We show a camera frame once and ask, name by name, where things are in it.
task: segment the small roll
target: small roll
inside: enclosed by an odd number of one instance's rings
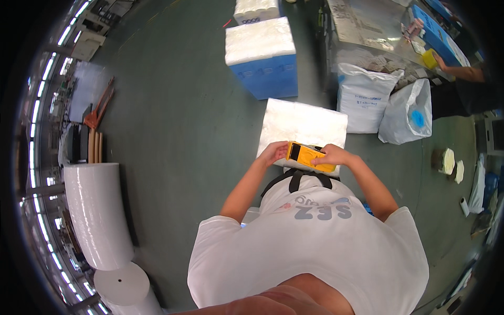
[[[94,154],[95,154],[95,163],[99,163],[100,161],[100,134],[99,133],[95,133],[95,151],[94,151]]]
[[[88,139],[88,163],[94,163],[94,140],[96,130],[91,128]]]
[[[98,163],[103,162],[103,133],[100,133],[100,145],[98,152]]]
[[[460,208],[462,208],[462,212],[464,212],[464,215],[467,217],[469,215],[469,206],[464,197],[460,199]]]

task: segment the foam roll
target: foam roll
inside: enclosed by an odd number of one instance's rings
[[[129,262],[113,271],[97,270],[96,291],[115,315],[162,315],[145,271]]]
[[[119,184],[119,164],[65,167],[65,188],[77,241],[88,264],[99,270],[126,266],[134,255]]]
[[[464,197],[460,199],[460,208],[462,208],[462,212],[464,212],[464,215],[467,217],[469,215],[469,206]]]

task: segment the gray floor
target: gray floor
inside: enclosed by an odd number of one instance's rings
[[[144,0],[78,70],[72,117],[80,117],[116,77],[116,95],[100,126],[106,160],[121,164],[138,245],[135,262],[170,311],[195,307],[186,273],[198,224],[218,213],[259,142],[266,101],[255,100],[224,64],[222,26],[232,17],[234,2]],[[302,4],[284,3],[284,10],[297,49],[297,100],[328,108]],[[471,118],[442,118],[432,137],[401,146],[383,144],[376,135],[347,137],[347,150],[361,155],[415,217],[430,265],[417,313],[443,299],[481,244],[481,238],[469,237],[474,218],[464,218],[458,206],[460,197],[469,197],[474,174],[472,126]],[[466,165],[460,185],[430,168],[432,149],[446,146]],[[280,172],[272,167],[263,186]],[[348,170],[341,179],[363,199]]]

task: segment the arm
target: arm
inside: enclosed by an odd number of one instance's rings
[[[389,190],[359,156],[353,155],[333,144],[326,145],[321,151],[326,156],[315,159],[311,163],[347,166],[355,176],[374,216],[380,221],[385,222],[398,209],[397,203]]]
[[[287,141],[270,143],[229,194],[219,215],[241,223],[263,180],[266,169],[275,161],[284,158],[286,153]]]
[[[444,73],[469,82],[485,82],[485,77],[483,76],[483,71],[481,69],[473,67],[449,67],[445,64],[443,58],[441,58],[438,54],[433,53],[432,55],[434,56],[434,59],[436,59],[439,68]]]

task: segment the worker's hand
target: worker's hand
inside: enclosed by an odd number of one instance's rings
[[[326,154],[325,157],[313,159],[311,161],[314,165],[331,164],[331,165],[347,165],[355,155],[334,144],[328,144],[321,149]]]
[[[443,60],[443,58],[441,58],[435,51],[432,52],[432,56],[434,57],[434,59],[436,59],[437,64],[439,65],[439,68],[441,69],[441,71],[445,71],[446,64],[445,64],[445,61]]]
[[[285,157],[288,143],[288,141],[278,141],[268,144],[257,160],[263,162],[266,167],[273,165],[273,163]]]

